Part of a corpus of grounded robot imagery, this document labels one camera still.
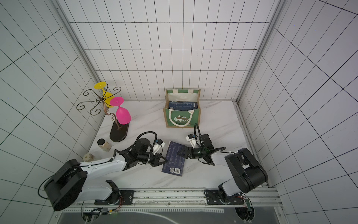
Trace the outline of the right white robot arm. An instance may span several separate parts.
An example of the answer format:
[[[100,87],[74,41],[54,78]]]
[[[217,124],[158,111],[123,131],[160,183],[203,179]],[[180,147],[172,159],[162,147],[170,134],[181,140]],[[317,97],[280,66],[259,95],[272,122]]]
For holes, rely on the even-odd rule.
[[[220,184],[217,191],[205,191],[207,198],[214,203],[230,204],[240,199],[240,204],[243,204],[244,194],[269,179],[265,169],[247,148],[226,152],[225,147],[215,148],[207,134],[190,134],[186,140],[191,146],[180,149],[178,156],[185,159],[203,159],[206,165],[225,166],[231,172],[232,178]]]

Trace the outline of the dark navy thin book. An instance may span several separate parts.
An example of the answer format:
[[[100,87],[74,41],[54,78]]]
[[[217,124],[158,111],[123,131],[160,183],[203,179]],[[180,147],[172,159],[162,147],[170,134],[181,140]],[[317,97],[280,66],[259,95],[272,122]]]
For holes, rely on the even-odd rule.
[[[185,146],[171,141],[169,143],[166,159],[167,163],[163,165],[162,173],[182,176],[185,164],[185,158],[178,155]]]

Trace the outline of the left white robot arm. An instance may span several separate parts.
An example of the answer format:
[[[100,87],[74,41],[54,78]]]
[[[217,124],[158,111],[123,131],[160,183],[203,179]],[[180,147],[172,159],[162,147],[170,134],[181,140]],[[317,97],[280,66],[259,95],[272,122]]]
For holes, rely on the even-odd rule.
[[[129,148],[114,150],[113,156],[90,162],[67,161],[42,185],[54,211],[62,211],[78,201],[98,200],[108,205],[121,204],[123,196],[113,180],[106,175],[122,172],[137,164],[161,166],[167,163],[162,152],[165,143],[157,139],[153,144],[137,139]]]

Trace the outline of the green jute canvas bag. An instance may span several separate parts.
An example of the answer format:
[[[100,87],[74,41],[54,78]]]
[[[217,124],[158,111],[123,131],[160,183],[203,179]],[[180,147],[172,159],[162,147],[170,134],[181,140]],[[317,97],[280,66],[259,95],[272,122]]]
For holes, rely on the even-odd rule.
[[[163,111],[167,128],[194,128],[200,123],[200,90],[167,89]]]

